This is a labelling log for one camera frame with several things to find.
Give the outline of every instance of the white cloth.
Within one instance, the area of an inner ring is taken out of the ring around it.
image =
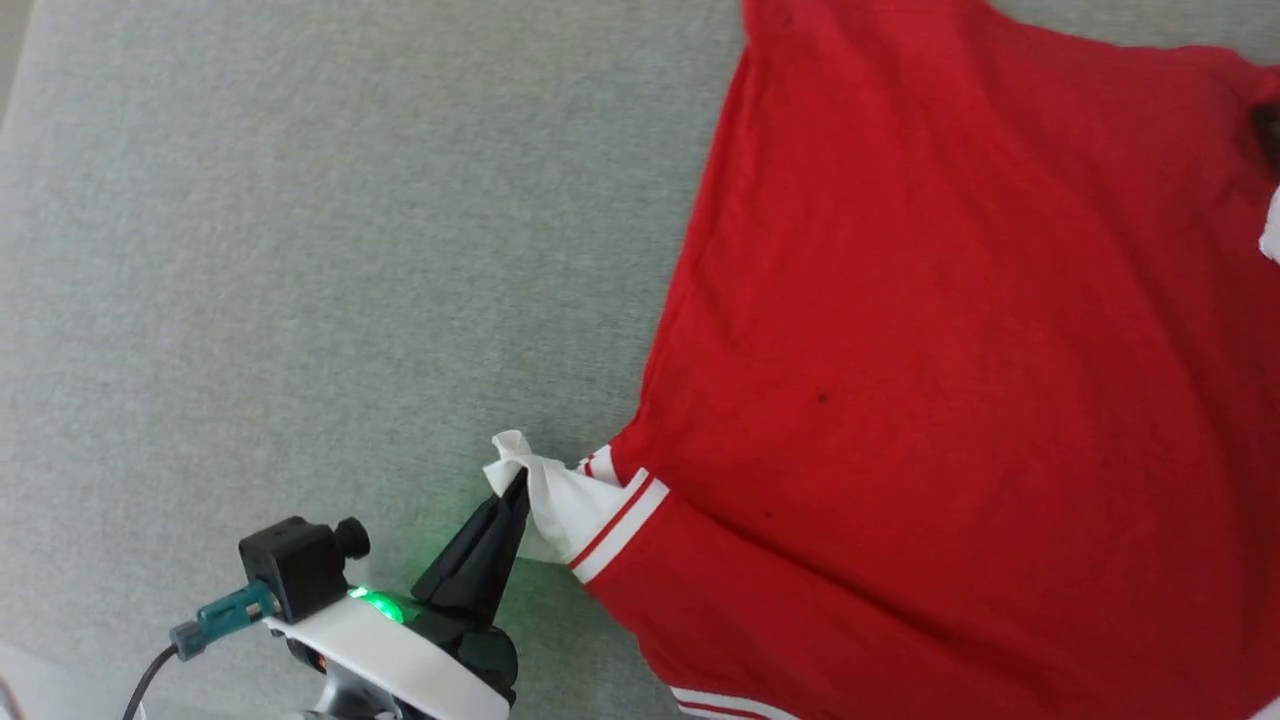
[[[611,477],[589,477],[559,460],[534,455],[520,430],[493,438],[498,461],[485,465],[493,492],[507,492],[521,468],[529,469],[529,518],[520,557],[541,562],[570,562],[590,543],[628,493]]]
[[[1262,231],[1262,254],[1280,263],[1280,190],[1271,199],[1267,227]]]

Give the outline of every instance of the gray couch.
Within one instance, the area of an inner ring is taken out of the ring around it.
[[[1280,61],[1272,0],[1004,6]],[[242,580],[242,534],[356,515],[362,577],[406,587],[484,497],[492,433],[563,459],[609,439],[737,13],[38,0],[0,131],[0,641],[116,716],[166,629]],[[561,569],[521,565],[502,623],[516,717],[676,715]],[[273,717],[316,688],[252,632],[150,697]]]

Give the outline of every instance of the red t-shirt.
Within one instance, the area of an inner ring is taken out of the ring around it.
[[[1258,711],[1280,70],[979,0],[744,8],[586,587],[694,715]]]

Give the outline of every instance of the green led light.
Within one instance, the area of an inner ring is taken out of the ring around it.
[[[369,596],[365,597],[365,602],[372,605],[375,610],[390,618],[392,620],[396,620],[397,623],[404,623],[404,611],[401,610],[399,606],[396,605],[396,601],[393,601],[392,598],[375,592],[375,593],[369,593]]]
[[[401,625],[404,624],[404,609],[401,607],[401,605],[396,602],[396,600],[393,600],[390,596],[370,591],[364,585],[351,588],[349,591],[347,591],[347,594],[356,600],[364,600],[369,605],[372,605],[374,610],[381,612],[388,619],[394,620]],[[417,612],[413,612],[412,609],[410,611],[412,612],[413,618],[417,616]]]

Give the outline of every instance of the robotic arm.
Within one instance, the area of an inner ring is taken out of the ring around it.
[[[325,675],[315,708],[287,719],[506,720],[518,666],[494,618],[529,516],[526,480],[481,503],[408,596],[347,583],[346,560],[370,550],[353,518],[332,530],[289,518],[243,538],[250,584],[174,628],[177,656],[264,620]]]

